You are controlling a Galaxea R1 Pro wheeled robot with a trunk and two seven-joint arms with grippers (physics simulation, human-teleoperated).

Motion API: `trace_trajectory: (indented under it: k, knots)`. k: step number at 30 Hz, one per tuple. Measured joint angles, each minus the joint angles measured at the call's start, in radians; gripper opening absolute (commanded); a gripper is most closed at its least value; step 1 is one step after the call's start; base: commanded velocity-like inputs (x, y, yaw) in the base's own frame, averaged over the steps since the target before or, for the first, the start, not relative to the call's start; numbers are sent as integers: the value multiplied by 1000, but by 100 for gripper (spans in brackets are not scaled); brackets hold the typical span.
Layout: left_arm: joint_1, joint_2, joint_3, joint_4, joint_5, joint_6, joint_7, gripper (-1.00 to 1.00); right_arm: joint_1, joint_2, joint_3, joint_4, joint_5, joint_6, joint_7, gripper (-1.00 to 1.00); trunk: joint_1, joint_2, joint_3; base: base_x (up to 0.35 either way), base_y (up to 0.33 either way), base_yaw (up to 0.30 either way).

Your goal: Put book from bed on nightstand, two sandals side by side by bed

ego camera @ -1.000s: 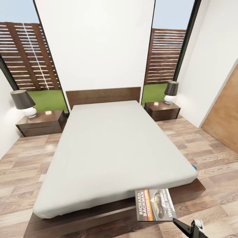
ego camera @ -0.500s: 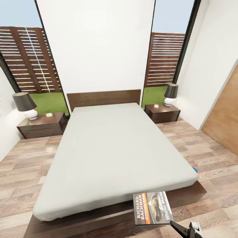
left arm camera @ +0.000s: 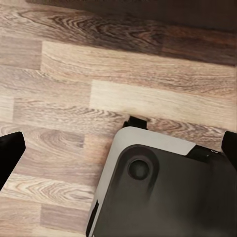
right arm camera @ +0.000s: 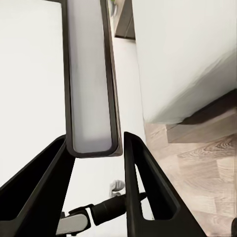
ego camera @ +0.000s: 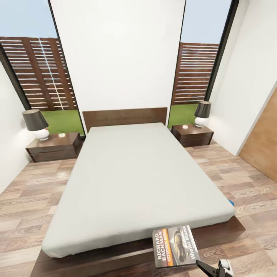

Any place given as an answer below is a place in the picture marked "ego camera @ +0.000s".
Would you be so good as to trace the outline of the hardback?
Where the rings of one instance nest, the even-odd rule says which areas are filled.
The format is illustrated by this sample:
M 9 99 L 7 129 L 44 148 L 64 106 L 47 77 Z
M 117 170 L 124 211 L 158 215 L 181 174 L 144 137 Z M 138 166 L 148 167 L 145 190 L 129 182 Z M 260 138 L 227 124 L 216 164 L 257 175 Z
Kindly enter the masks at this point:
M 198 265 L 201 261 L 190 226 L 152 231 L 156 270 Z

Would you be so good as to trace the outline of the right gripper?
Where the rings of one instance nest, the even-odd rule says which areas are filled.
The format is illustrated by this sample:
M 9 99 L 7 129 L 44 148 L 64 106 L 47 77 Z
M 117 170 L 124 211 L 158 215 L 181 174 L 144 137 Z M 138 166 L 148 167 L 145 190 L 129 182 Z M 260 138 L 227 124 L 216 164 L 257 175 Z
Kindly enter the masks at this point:
M 232 277 L 225 272 L 225 269 L 220 267 L 216 269 L 212 266 L 209 266 L 199 260 L 196 260 L 197 266 L 208 276 L 208 277 Z

